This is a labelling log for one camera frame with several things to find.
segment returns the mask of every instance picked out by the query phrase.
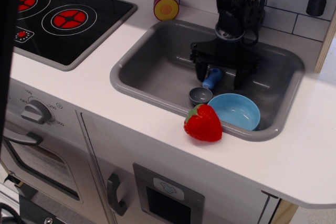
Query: stovetop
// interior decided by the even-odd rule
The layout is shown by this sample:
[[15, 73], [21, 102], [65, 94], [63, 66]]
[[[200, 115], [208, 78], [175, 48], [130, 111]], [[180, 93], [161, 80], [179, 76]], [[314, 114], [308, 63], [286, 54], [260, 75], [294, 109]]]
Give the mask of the stovetop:
[[19, 0], [14, 51], [72, 70], [136, 9], [121, 0]]

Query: light blue bowl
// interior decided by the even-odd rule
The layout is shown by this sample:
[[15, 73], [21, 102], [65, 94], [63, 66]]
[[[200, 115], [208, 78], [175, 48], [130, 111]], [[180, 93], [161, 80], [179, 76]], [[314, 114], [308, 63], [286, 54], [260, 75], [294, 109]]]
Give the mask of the light blue bowl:
[[260, 111], [253, 101], [240, 94], [221, 94], [208, 103], [223, 122], [253, 131], [260, 122]]

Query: cabinet handle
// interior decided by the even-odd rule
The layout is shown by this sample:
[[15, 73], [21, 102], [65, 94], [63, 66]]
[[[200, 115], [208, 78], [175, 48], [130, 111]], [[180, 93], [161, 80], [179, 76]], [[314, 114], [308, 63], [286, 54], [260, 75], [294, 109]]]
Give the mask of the cabinet handle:
[[26, 135], [18, 134], [14, 131], [11, 131], [8, 128], [4, 128], [3, 138], [5, 140], [17, 143], [17, 144], [23, 144], [23, 145], [30, 145], [30, 146], [37, 146], [39, 145], [43, 138], [39, 135], [36, 135], [33, 132], [28, 132]]
[[127, 206], [123, 201], [118, 202], [117, 189], [119, 185], [119, 177], [112, 173], [107, 180], [107, 200], [113, 211], [118, 215], [123, 216], [127, 210]]

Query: ice dispenser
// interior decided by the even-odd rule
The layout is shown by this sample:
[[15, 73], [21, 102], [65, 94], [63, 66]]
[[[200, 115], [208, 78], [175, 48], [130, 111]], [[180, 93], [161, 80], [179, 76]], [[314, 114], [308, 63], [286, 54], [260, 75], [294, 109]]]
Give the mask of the ice dispenser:
[[133, 164], [141, 209], [169, 224], [202, 223], [204, 196], [138, 164]]

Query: toy strawberry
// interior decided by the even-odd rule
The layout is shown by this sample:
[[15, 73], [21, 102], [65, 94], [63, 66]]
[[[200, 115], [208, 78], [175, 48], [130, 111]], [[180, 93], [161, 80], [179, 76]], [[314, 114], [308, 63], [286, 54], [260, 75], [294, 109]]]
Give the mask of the toy strawberry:
[[222, 138], [222, 126], [214, 109], [199, 104], [189, 111], [184, 121], [184, 130], [195, 139], [215, 142]]

